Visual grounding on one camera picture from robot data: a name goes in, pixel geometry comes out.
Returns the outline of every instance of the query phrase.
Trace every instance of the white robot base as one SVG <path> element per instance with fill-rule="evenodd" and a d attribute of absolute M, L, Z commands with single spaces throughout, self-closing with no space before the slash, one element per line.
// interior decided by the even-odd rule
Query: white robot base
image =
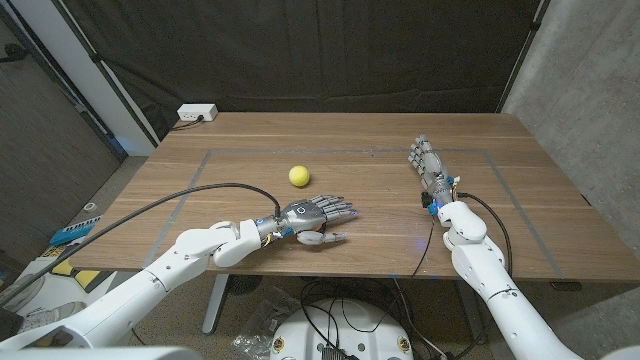
<path fill-rule="evenodd" d="M 374 329 L 384 315 L 381 309 L 363 301 L 342 298 L 320 300 L 313 303 L 313 306 L 333 315 L 331 318 L 318 308 L 305 307 L 313 324 L 347 355 L 370 360 L 413 360 L 407 333 L 390 315 L 382 320 L 374 332 L 354 329 Z M 271 344 L 270 360 L 340 359 L 338 355 L 313 329 L 300 309 L 276 331 Z"/>

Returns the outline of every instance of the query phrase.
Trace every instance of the blue connector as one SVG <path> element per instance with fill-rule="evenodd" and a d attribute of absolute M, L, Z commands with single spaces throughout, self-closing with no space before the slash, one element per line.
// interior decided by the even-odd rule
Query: blue connector
<path fill-rule="evenodd" d="M 436 208 L 435 201 L 431 205 L 427 206 L 427 210 L 429 210 L 429 214 L 431 215 L 438 214 L 438 208 Z"/>

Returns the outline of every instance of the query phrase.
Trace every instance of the gray tape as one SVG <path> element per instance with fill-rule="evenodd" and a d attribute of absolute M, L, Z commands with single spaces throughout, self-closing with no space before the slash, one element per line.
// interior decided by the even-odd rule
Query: gray tape
<path fill-rule="evenodd" d="M 209 161 L 210 157 L 211 157 L 211 150 L 207 151 L 207 154 L 204 156 L 204 159 L 202 159 L 202 162 L 200 163 L 200 167 L 198 168 L 196 173 L 193 175 L 193 178 L 189 183 L 188 189 L 191 189 L 196 185 L 196 183 L 198 182 L 198 178 L 200 178 L 200 174 L 202 174 L 202 170 L 204 170 L 204 167 L 207 165 L 207 162 Z M 178 205 L 176 206 L 175 210 L 173 210 L 173 212 L 171 213 L 171 216 L 169 217 L 169 220 L 167 220 L 167 223 L 162 229 L 162 232 L 160 233 L 160 235 L 158 235 L 156 242 L 153 244 L 153 247 L 151 247 L 151 250 L 149 250 L 149 254 L 147 254 L 147 257 L 144 259 L 144 262 L 142 263 L 143 268 L 149 266 L 149 264 L 151 264 L 151 261 L 153 261 L 153 257 L 156 255 L 156 253 L 158 252 L 158 249 L 160 249 L 160 246 L 164 242 L 164 239 L 167 237 L 167 233 L 169 233 L 169 229 L 171 229 L 171 226 L 173 226 L 173 224 L 176 222 L 176 219 L 178 218 L 178 214 L 180 214 L 180 211 L 182 210 L 182 206 L 184 206 L 184 203 L 189 198 L 189 195 L 191 194 L 183 195 L 180 198 L 180 202 L 178 202 Z"/>
<path fill-rule="evenodd" d="M 556 262 L 556 259 L 551 254 L 551 251 L 549 251 L 549 248 L 547 247 L 547 244 L 544 243 L 544 240 L 542 240 L 542 237 L 540 236 L 540 234 L 536 230 L 536 227 L 533 226 L 533 223 L 531 222 L 531 219 L 529 219 L 529 216 L 527 215 L 527 213 L 524 211 L 524 209 L 520 205 L 520 202 L 518 202 L 518 199 L 516 198 L 516 195 L 513 193 L 513 191 L 511 191 L 511 188 L 507 184 L 507 180 L 505 180 L 505 178 L 500 173 L 500 170 L 498 170 L 498 167 L 496 166 L 496 163 L 493 161 L 493 158 L 491 157 L 491 155 L 489 155 L 489 152 L 486 149 L 479 149 L 479 150 L 484 154 L 484 157 L 485 157 L 485 159 L 487 159 L 487 162 L 491 166 L 491 169 L 493 170 L 493 173 L 498 178 L 498 181 L 500 181 L 500 183 L 502 184 L 502 187 L 504 188 L 504 191 L 507 193 L 507 195 L 509 195 L 509 199 L 511 199 L 511 202 L 513 203 L 513 206 L 515 206 L 516 210 L 518 210 L 518 214 L 520 214 L 520 217 L 524 221 L 525 225 L 527 225 L 527 227 L 529 228 L 529 231 L 531 232 L 531 235 L 533 235 L 533 238 L 538 243 L 538 247 L 540 248 L 540 250 L 542 251 L 544 256 L 547 258 L 547 261 L 549 261 L 549 263 L 551 264 L 551 267 L 553 268 L 553 271 L 556 273 L 556 275 L 559 278 L 564 279 L 564 277 L 565 277 L 564 276 L 564 272 L 562 272 L 562 269 L 560 268 L 560 266 Z"/>
<path fill-rule="evenodd" d="M 377 153 L 402 153 L 402 152 L 408 152 L 409 150 L 410 150 L 410 146 L 407 146 L 406 149 L 339 149 L 339 150 L 330 150 L 330 149 L 210 149 L 207 152 L 207 154 L 205 155 L 204 159 L 202 160 L 202 163 L 200 164 L 200 167 L 196 171 L 195 175 L 193 176 L 193 179 L 191 180 L 191 183 L 189 184 L 189 188 L 192 188 L 193 186 L 195 186 L 196 182 L 198 181 L 198 178 L 200 177 L 200 174 L 202 173 L 202 170 L 206 166 L 206 164 L 209 161 L 209 158 L 211 157 L 212 154 L 355 154 L 355 153 L 365 153 L 365 154 L 376 153 L 377 154 Z M 478 148 L 443 148 L 443 149 L 433 149 L 433 151 L 437 151 L 437 152 L 477 152 L 477 153 L 481 153 L 484 156 L 484 158 L 487 161 L 487 163 L 489 164 L 489 166 L 491 167 L 491 170 L 495 174 L 496 178 L 498 179 L 498 181 L 502 185 L 502 188 L 504 189 L 504 191 L 509 196 L 509 199 L 511 200 L 511 203 L 516 208 L 516 210 L 518 211 L 518 214 L 520 215 L 520 217 L 524 221 L 525 225 L 527 226 L 527 228 L 531 232 L 531 235 L 536 240 L 536 243 L 538 244 L 538 247 L 540 248 L 542 253 L 545 255 L 545 257 L 547 258 L 547 261 L 549 261 L 549 263 L 551 264 L 551 267 L 555 271 L 556 275 L 561 279 L 563 279 L 565 277 L 564 273 L 562 272 L 562 269 L 560 269 L 560 266 L 558 266 L 558 263 L 555 261 L 555 258 L 553 257 L 553 255 L 549 251 L 549 248 L 547 248 L 547 245 L 542 240 L 542 237 L 540 236 L 540 234 L 536 230 L 535 226 L 533 225 L 533 223 L 529 219 L 529 216 L 527 216 L 527 213 L 524 211 L 524 209 L 522 208 L 522 206 L 518 202 L 518 199 L 516 198 L 516 196 L 513 193 L 513 191 L 511 191 L 511 188 L 509 188 L 509 185 L 507 184 L 507 181 L 505 180 L 505 178 L 500 173 L 500 170 L 498 170 L 498 167 L 496 166 L 496 163 L 493 161 L 493 158 L 491 157 L 491 155 L 489 154 L 489 152 L 486 149 L 478 149 Z M 147 255 L 147 258 L 145 259 L 144 263 L 142 264 L 143 267 L 148 266 L 151 263 L 151 261 L 153 260 L 153 257 L 155 256 L 156 252 L 158 251 L 158 249 L 160 248 L 160 246 L 164 242 L 164 239 L 167 236 L 167 233 L 169 232 L 169 229 L 171 228 L 171 226 L 175 222 L 176 218 L 178 217 L 178 214 L 180 214 L 180 211 L 182 210 L 182 206 L 184 205 L 184 203 L 189 198 L 189 195 L 190 194 L 184 195 L 180 199 L 180 202 L 178 203 L 178 205 L 176 206 L 175 210 L 171 214 L 171 217 L 169 217 L 169 220 L 167 221 L 167 224 L 165 225 L 164 229 L 162 230 L 162 232 L 158 236 L 158 239 L 156 240 L 155 244 L 153 245 L 153 247 L 149 251 L 149 254 Z"/>

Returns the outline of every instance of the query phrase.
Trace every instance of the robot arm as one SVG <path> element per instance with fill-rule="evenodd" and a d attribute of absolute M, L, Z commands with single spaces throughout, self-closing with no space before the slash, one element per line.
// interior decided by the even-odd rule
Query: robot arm
<path fill-rule="evenodd" d="M 187 230 L 151 265 L 86 309 L 1 342 L 0 352 L 25 347 L 113 345 L 170 291 L 202 274 L 211 258 L 218 266 L 233 266 L 273 239 L 293 233 L 298 234 L 299 241 L 310 245 L 344 239 L 344 234 L 308 230 L 320 230 L 328 221 L 355 215 L 355 211 L 344 211 L 350 207 L 342 203 L 342 198 L 321 196 L 289 204 L 279 219 L 271 216 L 245 220 L 239 227 L 225 221 L 208 229 Z"/>
<path fill-rule="evenodd" d="M 449 230 L 443 240 L 456 272 L 487 304 L 517 359 L 580 359 L 553 333 L 505 270 L 504 256 L 487 236 L 487 226 L 453 198 L 442 161 L 424 134 L 411 146 L 409 162 L 433 199 L 431 209 Z"/>

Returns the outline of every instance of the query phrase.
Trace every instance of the table top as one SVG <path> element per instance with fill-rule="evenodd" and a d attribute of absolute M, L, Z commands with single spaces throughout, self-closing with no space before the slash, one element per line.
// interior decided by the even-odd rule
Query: table top
<path fill-rule="evenodd" d="M 170 133 L 108 209 L 93 232 L 188 187 L 241 182 L 285 206 L 319 194 L 344 196 L 359 212 L 330 229 L 339 244 L 305 246 L 287 237 L 219 273 L 410 276 L 429 243 L 419 278 L 456 278 L 446 230 L 420 201 L 422 185 L 407 161 L 425 133 L 459 191 L 482 198 L 505 223 L 514 278 L 636 281 L 640 262 L 586 202 L 522 124 L 508 114 L 220 113 L 213 122 Z M 296 188 L 289 169 L 304 165 L 311 182 Z M 467 201 L 505 251 L 491 215 Z M 169 201 L 97 239 L 71 262 L 77 268 L 137 270 L 190 228 L 240 222 L 273 212 L 244 189 L 214 189 Z"/>

